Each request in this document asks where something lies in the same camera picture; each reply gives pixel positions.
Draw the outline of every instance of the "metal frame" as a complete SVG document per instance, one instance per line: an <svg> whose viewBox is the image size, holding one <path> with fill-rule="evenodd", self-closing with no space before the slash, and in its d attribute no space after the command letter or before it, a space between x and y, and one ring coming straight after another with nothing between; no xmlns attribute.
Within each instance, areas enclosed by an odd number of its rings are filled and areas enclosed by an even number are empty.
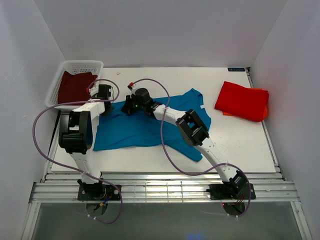
<svg viewBox="0 0 320 240"><path fill-rule="evenodd" d="M26 219L23 227L23 232L21 239L22 240L29 240L32 238L32 235L35 230L39 210L40 210L41 203L29 203Z"/></svg>
<svg viewBox="0 0 320 240"><path fill-rule="evenodd" d="M253 87L250 72L247 68L245 70L250 85ZM291 202L302 239L312 239L295 184L283 178L264 121L262 122L262 126L276 172L246 173L250 183L254 186L256 194L256 199L252 200L252 202ZM58 147L57 137L55 133L48 154L52 159ZM81 178L81 175L74 171L54 173L51 171L51 167L52 164L47 161L43 179L40 183L35 183L33 186L21 238L23 240L32 238L41 203L83 203L83 201L77 200L79 189L77 180ZM103 173L103 178L114 184L122 185L124 203L222 202L221 200L210 200L210 195L206 192L209 184L222 183L217 173L201 176L187 176L180 173Z"/></svg>
<svg viewBox="0 0 320 240"><path fill-rule="evenodd" d="M302 239L311 240L311 233L308 228L304 212L301 208L301 202L299 201L292 201L291 202L292 210L295 216L296 223L298 224Z"/></svg>

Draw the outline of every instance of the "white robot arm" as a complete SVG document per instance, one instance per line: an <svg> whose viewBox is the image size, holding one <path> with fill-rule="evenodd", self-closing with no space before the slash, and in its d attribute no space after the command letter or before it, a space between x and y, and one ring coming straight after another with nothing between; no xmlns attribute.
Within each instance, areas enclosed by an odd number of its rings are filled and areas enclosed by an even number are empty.
<svg viewBox="0 0 320 240"><path fill-rule="evenodd" d="M216 168L223 184L210 185L210 195L214 196L212 199L235 199L249 189L246 177L242 172L227 165L227 160L215 147L206 125L194 110L178 111L168 107L165 111L166 106L154 101L147 89L133 84L128 88L131 94L126 96L121 109L124 113L131 115L143 110L148 116L161 121L165 112L164 121L176 125L184 141L199 150L212 166L225 163ZM90 93L92 98L109 99L111 86L100 84L98 91L93 88ZM99 115L107 115L111 110L110 102L89 102L71 112L61 114L59 145L72 156L79 169L97 178L101 178L101 172L91 156L90 149L95 137L92 131L92 119ZM93 180L83 174L78 182L91 197L98 198L104 194L105 188L101 181Z"/></svg>

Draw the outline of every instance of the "glass panel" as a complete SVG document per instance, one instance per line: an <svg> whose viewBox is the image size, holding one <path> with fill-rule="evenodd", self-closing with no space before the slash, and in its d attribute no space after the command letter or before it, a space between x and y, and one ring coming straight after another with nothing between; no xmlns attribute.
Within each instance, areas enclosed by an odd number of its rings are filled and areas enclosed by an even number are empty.
<svg viewBox="0 0 320 240"><path fill-rule="evenodd" d="M111 220L119 209L109 204L102 218ZM252 202L248 212L233 217L220 203L148 203L123 205L120 219L106 225L79 213L83 203L42 203L34 240L297 240L301 235L290 202Z"/></svg>

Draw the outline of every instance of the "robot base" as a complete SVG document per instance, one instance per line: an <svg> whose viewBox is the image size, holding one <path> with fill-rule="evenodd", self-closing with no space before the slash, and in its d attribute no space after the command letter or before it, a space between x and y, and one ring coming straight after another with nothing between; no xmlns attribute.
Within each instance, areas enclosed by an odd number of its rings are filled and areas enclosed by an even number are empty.
<svg viewBox="0 0 320 240"><path fill-rule="evenodd" d="M251 199L256 199L255 189L254 186L250 183L251 186ZM206 190L210 193L211 200L232 200L235 199L230 195L227 191L227 188L224 184L210 184L209 189ZM243 199L249 199L249 185L246 185L238 194L237 196L241 197L244 195Z"/></svg>
<svg viewBox="0 0 320 240"><path fill-rule="evenodd" d="M119 191L115 187L113 187L111 185L105 185L105 184L103 184L102 186L105 189L105 194L103 194L101 197L92 197L90 194L85 193L83 186L80 186L77 199L79 201L99 201L99 200L103 201L104 197L106 195L107 198L110 198L109 201L119 201L120 200ZM116 186L121 191L122 186L121 185L116 185Z"/></svg>

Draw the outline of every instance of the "tabletop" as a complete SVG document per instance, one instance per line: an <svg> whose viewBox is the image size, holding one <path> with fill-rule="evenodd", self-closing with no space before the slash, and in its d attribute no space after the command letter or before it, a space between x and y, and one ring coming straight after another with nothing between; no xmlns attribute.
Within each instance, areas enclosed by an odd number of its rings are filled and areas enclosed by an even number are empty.
<svg viewBox="0 0 320 240"><path fill-rule="evenodd" d="M133 67L104 68L102 79L114 81L120 88L116 102L124 101L130 93L127 85L142 78L162 83L171 96L182 95L191 88L203 95L204 108L211 117L209 135L217 149L229 163L246 173L274 173L275 167L265 131L261 122L251 122L235 116L223 115L215 110L224 81L250 88L246 72L229 72L226 67ZM147 88L152 98L166 97L165 91L155 82L142 81L139 86ZM93 133L97 131L98 117L92 122ZM54 160L76 167L66 151L55 144ZM206 158L194 162L167 146L171 159L186 172L203 172L211 167ZM126 147L114 150L94 151L95 163L103 173L176 173L161 145L151 147ZM72 172L54 164L52 172Z"/></svg>

